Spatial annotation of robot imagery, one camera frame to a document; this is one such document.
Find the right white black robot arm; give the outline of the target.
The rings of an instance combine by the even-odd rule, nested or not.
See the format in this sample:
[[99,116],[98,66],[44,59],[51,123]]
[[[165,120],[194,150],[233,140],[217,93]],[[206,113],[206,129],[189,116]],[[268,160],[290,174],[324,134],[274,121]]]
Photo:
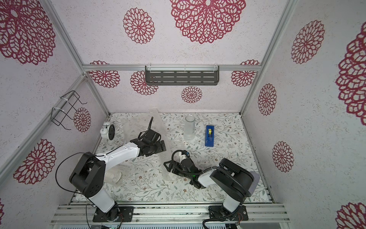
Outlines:
[[253,195],[260,179],[256,172],[249,172],[226,158],[223,158],[218,166],[201,170],[190,157],[182,155],[180,162],[166,161],[164,167],[168,172],[190,180],[190,185],[197,189],[217,185],[226,193],[220,207],[209,207],[210,218],[229,215],[242,207],[245,199]]

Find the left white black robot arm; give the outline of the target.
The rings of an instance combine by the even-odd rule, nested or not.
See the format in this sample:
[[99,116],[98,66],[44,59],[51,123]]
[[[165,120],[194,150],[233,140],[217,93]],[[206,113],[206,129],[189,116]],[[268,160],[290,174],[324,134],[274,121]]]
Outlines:
[[97,155],[83,153],[69,182],[96,205],[97,209],[109,213],[117,208],[117,204],[103,188],[105,173],[129,159],[148,157],[165,151],[161,134],[150,129],[114,150]]

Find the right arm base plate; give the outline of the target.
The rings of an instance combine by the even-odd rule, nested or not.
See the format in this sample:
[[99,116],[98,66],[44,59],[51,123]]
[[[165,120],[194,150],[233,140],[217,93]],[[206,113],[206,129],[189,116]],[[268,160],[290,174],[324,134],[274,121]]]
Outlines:
[[216,221],[248,221],[248,213],[244,205],[239,205],[233,212],[221,206],[209,206],[209,217]]

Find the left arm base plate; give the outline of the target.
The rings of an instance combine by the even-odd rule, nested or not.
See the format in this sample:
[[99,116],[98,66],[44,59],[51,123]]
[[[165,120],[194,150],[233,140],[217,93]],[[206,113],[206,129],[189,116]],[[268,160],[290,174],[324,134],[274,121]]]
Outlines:
[[92,222],[131,222],[134,207],[114,207],[108,213],[96,209]]

